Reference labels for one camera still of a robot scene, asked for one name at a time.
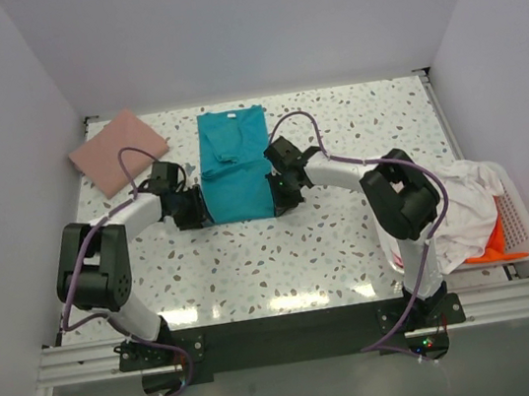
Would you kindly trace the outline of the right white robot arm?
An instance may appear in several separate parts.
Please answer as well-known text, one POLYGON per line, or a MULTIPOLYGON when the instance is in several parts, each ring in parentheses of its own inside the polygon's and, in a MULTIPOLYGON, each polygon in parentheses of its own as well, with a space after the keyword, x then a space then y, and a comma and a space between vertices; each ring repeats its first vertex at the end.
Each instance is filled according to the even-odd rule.
POLYGON ((272 165, 270 184, 275 215, 301 202, 304 188, 333 186, 360 192, 375 216, 378 234, 393 237, 404 268, 405 307, 415 325, 429 326, 441 314, 435 296, 442 273, 435 258, 433 229, 448 205, 440 181, 400 149, 378 160, 340 160, 318 146, 299 150, 286 138, 272 142, 264 157, 272 165))

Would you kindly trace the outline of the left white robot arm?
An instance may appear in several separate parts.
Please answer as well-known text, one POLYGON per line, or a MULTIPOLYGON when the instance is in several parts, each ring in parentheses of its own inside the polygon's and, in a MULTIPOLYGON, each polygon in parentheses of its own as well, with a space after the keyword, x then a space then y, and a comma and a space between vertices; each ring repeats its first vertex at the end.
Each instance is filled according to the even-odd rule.
POLYGON ((200 186, 186 186, 181 165, 154 162, 150 176, 131 197, 96 221, 70 223, 62 232, 56 293, 63 302, 61 330, 105 320, 140 343, 151 364, 166 364, 174 344, 166 321, 132 291, 129 244, 145 229, 171 218, 181 231, 210 222, 200 186))

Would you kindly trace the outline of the teal t shirt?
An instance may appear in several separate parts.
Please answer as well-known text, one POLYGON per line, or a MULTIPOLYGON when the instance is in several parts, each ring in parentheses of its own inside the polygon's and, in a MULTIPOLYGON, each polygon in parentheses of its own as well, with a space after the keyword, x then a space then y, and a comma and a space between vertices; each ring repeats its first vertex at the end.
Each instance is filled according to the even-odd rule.
POLYGON ((264 157, 268 131, 263 108, 208 112, 197 117, 202 196, 218 225, 275 216, 264 157))

